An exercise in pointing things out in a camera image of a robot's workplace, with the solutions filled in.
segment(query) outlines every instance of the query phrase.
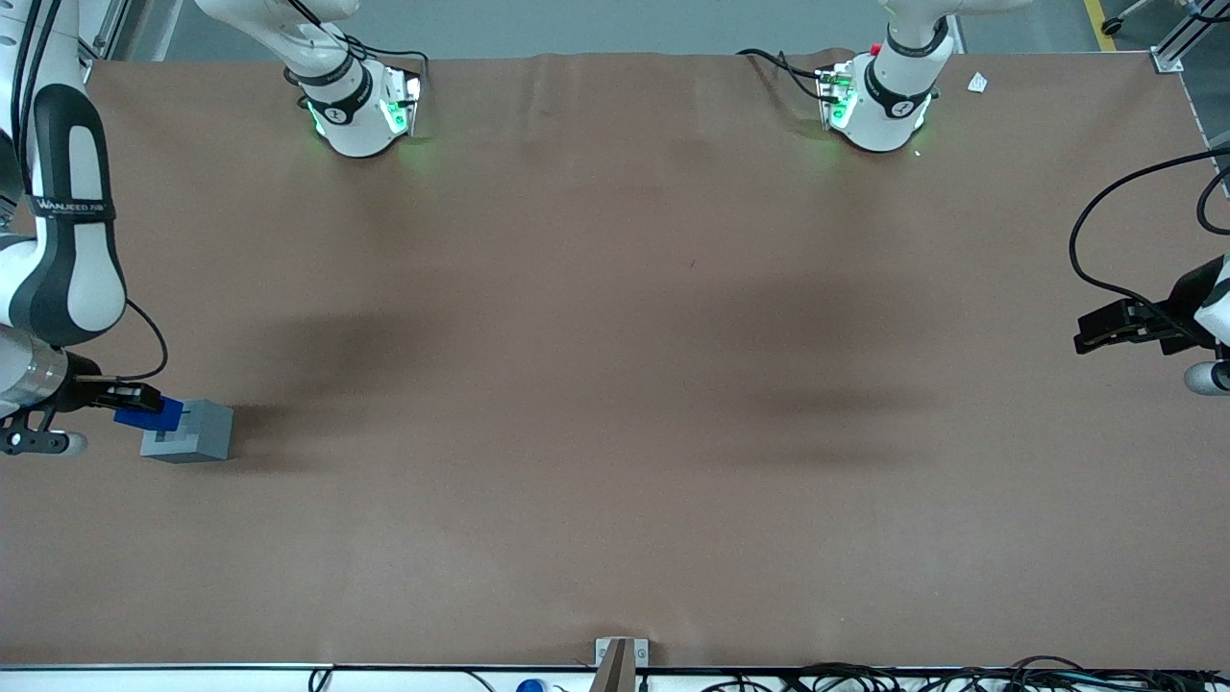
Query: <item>metal bracket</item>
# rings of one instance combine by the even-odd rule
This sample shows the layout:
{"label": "metal bracket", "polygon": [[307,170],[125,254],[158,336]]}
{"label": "metal bracket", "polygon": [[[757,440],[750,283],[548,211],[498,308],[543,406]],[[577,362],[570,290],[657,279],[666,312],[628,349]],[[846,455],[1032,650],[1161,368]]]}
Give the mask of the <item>metal bracket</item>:
{"label": "metal bracket", "polygon": [[648,667],[649,666],[649,640],[648,639],[632,639],[629,637],[603,637],[601,639],[594,639],[594,665],[603,665],[603,656],[606,655],[606,650],[610,648],[611,642],[616,639],[627,639],[632,643],[633,660],[636,661],[636,667]]}
{"label": "metal bracket", "polygon": [[1159,54],[1156,45],[1149,47],[1149,57],[1153,59],[1154,70],[1157,74],[1177,74],[1183,71],[1183,60],[1175,58],[1173,60],[1167,61]]}
{"label": "metal bracket", "polygon": [[594,642],[598,672],[589,692],[632,692],[636,690],[636,669],[649,665],[649,640],[631,637],[608,637]]}
{"label": "metal bracket", "polygon": [[[30,414],[38,412],[43,420],[30,425]],[[52,407],[23,409],[0,423],[0,452],[12,457],[22,454],[73,456],[85,449],[85,438],[75,433],[49,430],[55,411]]]}

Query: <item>robotic arm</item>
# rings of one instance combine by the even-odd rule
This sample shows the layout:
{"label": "robotic arm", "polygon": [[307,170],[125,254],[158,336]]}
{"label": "robotic arm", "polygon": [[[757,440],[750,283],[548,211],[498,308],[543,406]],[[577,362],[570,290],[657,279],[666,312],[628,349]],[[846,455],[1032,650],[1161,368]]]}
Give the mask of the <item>robotic arm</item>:
{"label": "robotic arm", "polygon": [[1183,382],[1197,395],[1230,397],[1230,254],[1187,272],[1155,306],[1122,297],[1077,321],[1076,353],[1113,343],[1157,340],[1162,355],[1209,349],[1214,361],[1187,370]]}
{"label": "robotic arm", "polygon": [[353,15],[358,0],[197,0],[197,5],[287,64],[308,96],[316,132],[338,154],[379,154],[413,127],[418,76],[407,77],[371,58],[328,23]]}
{"label": "robotic arm", "polygon": [[[162,408],[159,392],[102,377],[65,345],[123,315],[102,120],[77,61],[77,0],[11,0],[0,10],[0,128],[26,178],[34,235],[0,234],[0,452],[63,455],[85,439],[55,413]],[[38,425],[31,415],[42,414]]]}
{"label": "robotic arm", "polygon": [[952,55],[947,15],[990,15],[1032,0],[878,0],[888,11],[888,37],[878,53],[862,53],[820,73],[824,124],[870,151],[905,144],[931,103],[935,80]]}

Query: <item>gray box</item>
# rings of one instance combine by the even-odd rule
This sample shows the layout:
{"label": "gray box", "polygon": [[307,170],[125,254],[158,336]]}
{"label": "gray box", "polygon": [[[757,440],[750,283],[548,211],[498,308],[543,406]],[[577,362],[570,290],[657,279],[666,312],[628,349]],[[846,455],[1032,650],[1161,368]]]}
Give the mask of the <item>gray box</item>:
{"label": "gray box", "polygon": [[183,403],[180,428],[171,433],[149,430],[141,439],[141,456],[172,465],[225,462],[230,458],[230,433],[235,412],[208,399]]}

